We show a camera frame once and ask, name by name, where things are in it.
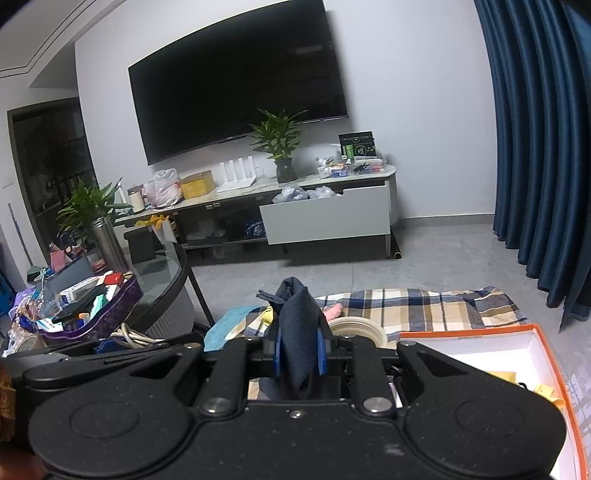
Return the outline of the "clear tray of small items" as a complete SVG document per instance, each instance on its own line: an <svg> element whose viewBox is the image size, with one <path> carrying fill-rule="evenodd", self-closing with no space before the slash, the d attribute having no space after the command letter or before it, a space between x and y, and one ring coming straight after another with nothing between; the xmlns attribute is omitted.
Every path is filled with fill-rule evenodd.
<svg viewBox="0 0 591 480"><path fill-rule="evenodd" d="M325 178L342 178L351 175L380 173L386 169L386 162L381 158L359 157L348 158L317 158L318 176Z"/></svg>

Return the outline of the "round glass side table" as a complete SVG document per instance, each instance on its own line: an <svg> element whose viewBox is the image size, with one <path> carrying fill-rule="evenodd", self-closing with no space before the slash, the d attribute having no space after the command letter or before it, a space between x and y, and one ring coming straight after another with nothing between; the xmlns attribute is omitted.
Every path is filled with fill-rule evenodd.
<svg viewBox="0 0 591 480"><path fill-rule="evenodd" d="M190 333L204 337L214 325L211 308L178 244L166 242L153 259L133 264L131 270L142 297L125 319L130 329L168 339Z"/></svg>

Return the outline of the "black green product box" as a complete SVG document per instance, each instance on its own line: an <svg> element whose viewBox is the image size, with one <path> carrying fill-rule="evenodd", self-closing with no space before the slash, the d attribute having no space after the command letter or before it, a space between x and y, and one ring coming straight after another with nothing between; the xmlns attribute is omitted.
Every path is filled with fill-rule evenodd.
<svg viewBox="0 0 591 480"><path fill-rule="evenodd" d="M372 131L339 134L342 158L355 160L356 158L376 157L376 145Z"/></svg>

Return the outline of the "pink fluffy garment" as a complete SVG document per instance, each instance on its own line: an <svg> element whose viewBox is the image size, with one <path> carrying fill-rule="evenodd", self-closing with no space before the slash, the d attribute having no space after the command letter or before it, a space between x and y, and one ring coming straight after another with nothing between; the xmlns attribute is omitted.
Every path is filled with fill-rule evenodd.
<svg viewBox="0 0 591 480"><path fill-rule="evenodd" d="M342 316L342 304L337 302L329 306L322 308L322 313L325 315L325 319L328 322L332 322Z"/></svg>

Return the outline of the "large black wall television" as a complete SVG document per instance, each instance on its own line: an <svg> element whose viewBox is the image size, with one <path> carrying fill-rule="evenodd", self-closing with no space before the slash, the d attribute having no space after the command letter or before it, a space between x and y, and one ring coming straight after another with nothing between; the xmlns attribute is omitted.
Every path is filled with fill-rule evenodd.
<svg viewBox="0 0 591 480"><path fill-rule="evenodd" d="M249 135L263 114L348 114L321 1L284 1L188 34L128 69L148 164Z"/></svg>

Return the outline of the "yellow cardboard box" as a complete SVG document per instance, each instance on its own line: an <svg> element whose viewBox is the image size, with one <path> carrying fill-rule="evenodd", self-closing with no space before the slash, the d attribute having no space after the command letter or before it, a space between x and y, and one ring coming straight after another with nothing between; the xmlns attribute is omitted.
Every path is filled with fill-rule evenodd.
<svg viewBox="0 0 591 480"><path fill-rule="evenodd" d="M211 170L191 174L180 180L180 189L185 200L207 195L214 191L214 188Z"/></svg>

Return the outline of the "white wifi router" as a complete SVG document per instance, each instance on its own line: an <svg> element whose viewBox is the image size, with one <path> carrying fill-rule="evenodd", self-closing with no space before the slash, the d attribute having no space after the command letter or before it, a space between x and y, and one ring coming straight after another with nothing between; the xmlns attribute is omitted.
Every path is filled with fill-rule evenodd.
<svg viewBox="0 0 591 480"><path fill-rule="evenodd" d="M219 193L249 188L256 182L256 166L252 156L221 162L222 182Z"/></svg>

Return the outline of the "bamboo plant in dark vase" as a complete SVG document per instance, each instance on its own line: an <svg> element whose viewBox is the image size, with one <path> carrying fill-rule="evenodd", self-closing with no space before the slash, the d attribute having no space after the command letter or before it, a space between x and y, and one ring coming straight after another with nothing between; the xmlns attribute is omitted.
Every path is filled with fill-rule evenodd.
<svg viewBox="0 0 591 480"><path fill-rule="evenodd" d="M267 158L276 165L276 179L280 184L297 180L294 169L293 153L301 143L303 132L298 127L297 117L303 112L290 114L286 109L279 113L271 113L266 109L259 109L263 114L263 121L252 124L252 147L259 152L266 153Z"/></svg>

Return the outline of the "bamboo plant in steel vase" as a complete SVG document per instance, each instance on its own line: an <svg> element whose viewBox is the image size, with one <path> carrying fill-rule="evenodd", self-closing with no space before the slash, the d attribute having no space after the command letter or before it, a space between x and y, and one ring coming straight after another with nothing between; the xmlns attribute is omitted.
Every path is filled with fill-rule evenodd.
<svg viewBox="0 0 591 480"><path fill-rule="evenodd" d="M65 206L57 214L58 232L73 234L85 246L98 248L105 265L113 272L125 272L128 264L114 232L115 220L125 216L131 206L117 201L121 179L100 187L96 182L80 180L72 190Z"/></svg>

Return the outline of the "plaid checked blanket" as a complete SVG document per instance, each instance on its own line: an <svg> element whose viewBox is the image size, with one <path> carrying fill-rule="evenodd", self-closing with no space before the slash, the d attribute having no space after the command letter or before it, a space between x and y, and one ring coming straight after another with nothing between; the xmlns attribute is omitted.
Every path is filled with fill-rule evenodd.
<svg viewBox="0 0 591 480"><path fill-rule="evenodd" d="M392 340L402 332L458 331L524 324L527 317L502 290L437 292L421 289L373 289L318 297L322 311L360 317L382 327Z"/></svg>

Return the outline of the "yellow fluffy sock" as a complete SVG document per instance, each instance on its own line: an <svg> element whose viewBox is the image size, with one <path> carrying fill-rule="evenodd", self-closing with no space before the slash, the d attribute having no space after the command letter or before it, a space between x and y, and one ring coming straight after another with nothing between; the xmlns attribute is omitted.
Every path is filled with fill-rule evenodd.
<svg viewBox="0 0 591 480"><path fill-rule="evenodd" d="M273 312L273 308L272 307L267 307L265 311L263 311L262 313L260 313L259 315L259 323L269 326L271 323L273 323L273 318L274 318L274 312Z"/></svg>

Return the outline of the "white grey TV cabinet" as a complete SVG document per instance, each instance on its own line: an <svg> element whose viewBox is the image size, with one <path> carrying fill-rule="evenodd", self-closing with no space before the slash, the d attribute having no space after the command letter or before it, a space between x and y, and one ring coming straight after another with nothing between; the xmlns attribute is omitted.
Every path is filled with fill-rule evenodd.
<svg viewBox="0 0 591 480"><path fill-rule="evenodd" d="M122 217L118 225L131 226L152 215L170 215L179 222L179 238L186 249L213 247L214 241L191 243L186 239L188 224L204 215L215 220L223 213L252 209L263 221L263 240L270 245L287 246L294 243L317 242L363 237L383 237L386 256L400 258L401 251L394 235L399 219L396 190L396 168L385 165L379 171L346 177L322 179L308 175L284 185L314 191L328 187L335 192L327 198L294 200L274 203L283 185L276 179L257 180L252 186L223 192L216 188L204 196L182 200L162 209L144 211Z"/></svg>

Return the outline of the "plastic bags in drawer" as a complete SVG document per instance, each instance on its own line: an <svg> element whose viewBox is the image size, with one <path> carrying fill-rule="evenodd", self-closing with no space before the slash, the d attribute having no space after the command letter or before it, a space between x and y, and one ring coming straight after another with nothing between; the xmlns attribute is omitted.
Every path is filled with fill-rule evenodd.
<svg viewBox="0 0 591 480"><path fill-rule="evenodd" d="M301 186L284 187L273 197L273 204L290 203L295 201L325 199L337 196L328 186L319 186L313 190L304 190Z"/></svg>

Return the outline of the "dark navy cloth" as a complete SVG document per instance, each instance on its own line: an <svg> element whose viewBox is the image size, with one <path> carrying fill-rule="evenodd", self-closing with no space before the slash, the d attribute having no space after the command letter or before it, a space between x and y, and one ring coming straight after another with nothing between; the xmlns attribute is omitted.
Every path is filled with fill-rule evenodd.
<svg viewBox="0 0 591 480"><path fill-rule="evenodd" d="M280 377L267 377L260 389L273 401L321 400L334 394L328 375L318 373L317 329L327 322L315 298L296 277L284 279L276 293L260 291L280 321Z"/></svg>

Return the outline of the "dark blue curtain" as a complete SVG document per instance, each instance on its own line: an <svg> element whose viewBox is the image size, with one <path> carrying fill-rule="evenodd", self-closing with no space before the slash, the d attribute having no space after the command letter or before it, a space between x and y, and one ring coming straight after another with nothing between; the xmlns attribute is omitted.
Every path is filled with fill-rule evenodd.
<svg viewBox="0 0 591 480"><path fill-rule="evenodd" d="M493 230L566 328L590 317L590 4L475 7L496 114Z"/></svg>

